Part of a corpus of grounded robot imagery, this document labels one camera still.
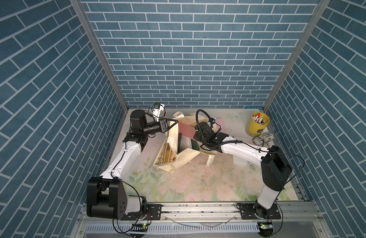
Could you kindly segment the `pink pencil case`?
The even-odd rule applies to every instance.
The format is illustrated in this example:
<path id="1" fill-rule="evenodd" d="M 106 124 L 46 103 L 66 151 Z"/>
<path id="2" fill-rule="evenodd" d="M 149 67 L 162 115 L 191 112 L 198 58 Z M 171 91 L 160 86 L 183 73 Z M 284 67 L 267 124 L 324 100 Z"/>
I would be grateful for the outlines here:
<path id="1" fill-rule="evenodd" d="M 226 124 L 223 118 L 215 118 L 216 123 L 221 126 L 221 128 L 226 128 Z"/>

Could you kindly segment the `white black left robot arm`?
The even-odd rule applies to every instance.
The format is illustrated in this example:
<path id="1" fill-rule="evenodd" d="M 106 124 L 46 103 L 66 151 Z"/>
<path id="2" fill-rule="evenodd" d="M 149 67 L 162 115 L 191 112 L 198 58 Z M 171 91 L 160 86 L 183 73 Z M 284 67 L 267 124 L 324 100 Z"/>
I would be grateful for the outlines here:
<path id="1" fill-rule="evenodd" d="M 123 139 L 119 155 L 98 177 L 87 183 L 86 213 L 88 217 L 105 219 L 142 219 L 147 213 L 145 197 L 127 195 L 124 178 L 135 159 L 142 153 L 149 137 L 165 133 L 178 124 L 176 119 L 159 118 L 158 113 L 135 110 L 129 116 L 130 127 Z"/>

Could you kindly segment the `floral cream canvas bag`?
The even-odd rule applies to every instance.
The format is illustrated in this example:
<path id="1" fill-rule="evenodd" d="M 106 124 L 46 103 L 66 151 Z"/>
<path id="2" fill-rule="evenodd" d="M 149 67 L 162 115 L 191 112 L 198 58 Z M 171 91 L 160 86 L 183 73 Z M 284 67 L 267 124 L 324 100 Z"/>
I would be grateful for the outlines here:
<path id="1" fill-rule="evenodd" d="M 185 116 L 182 112 L 176 112 L 172 118 L 192 127 L 196 125 L 195 115 Z M 164 142 L 153 166 L 173 174 L 177 169 L 186 165 L 198 155 L 207 156 L 206 165 L 210 166 L 217 153 L 217 151 L 205 151 L 201 148 L 199 151 L 193 150 L 191 139 L 179 133 L 177 124 L 166 132 Z"/>

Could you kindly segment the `rounded pink pouch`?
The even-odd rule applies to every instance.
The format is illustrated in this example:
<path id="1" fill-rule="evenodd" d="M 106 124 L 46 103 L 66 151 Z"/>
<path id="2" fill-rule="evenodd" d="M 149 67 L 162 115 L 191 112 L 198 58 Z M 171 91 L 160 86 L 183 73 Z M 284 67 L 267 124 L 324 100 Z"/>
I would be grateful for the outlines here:
<path id="1" fill-rule="evenodd" d="M 188 137 L 190 139 L 194 140 L 194 135 L 196 133 L 196 129 L 192 126 L 189 126 L 187 124 L 178 123 L 179 126 L 179 133 L 182 134 L 182 136 Z"/>

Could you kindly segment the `white pencil case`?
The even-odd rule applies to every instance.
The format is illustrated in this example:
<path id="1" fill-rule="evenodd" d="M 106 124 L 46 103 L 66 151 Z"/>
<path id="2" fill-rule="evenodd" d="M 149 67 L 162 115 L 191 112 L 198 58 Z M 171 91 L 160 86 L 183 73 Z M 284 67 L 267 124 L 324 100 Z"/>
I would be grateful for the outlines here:
<path id="1" fill-rule="evenodd" d="M 248 165 L 248 160 L 233 155 L 233 164 L 236 166 L 246 167 Z"/>

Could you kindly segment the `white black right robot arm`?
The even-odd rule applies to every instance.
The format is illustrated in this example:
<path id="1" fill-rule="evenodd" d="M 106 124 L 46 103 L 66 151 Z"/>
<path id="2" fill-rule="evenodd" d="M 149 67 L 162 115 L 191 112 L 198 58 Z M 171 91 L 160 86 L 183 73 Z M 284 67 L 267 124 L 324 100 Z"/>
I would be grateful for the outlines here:
<path id="1" fill-rule="evenodd" d="M 267 219 L 292 173 L 292 166 L 282 150 L 278 146 L 254 147 L 225 133 L 214 132 L 205 122 L 198 123 L 195 130 L 194 139 L 207 149 L 232 155 L 237 165 L 250 162 L 261 168 L 264 185 L 253 209 L 257 217 Z"/>

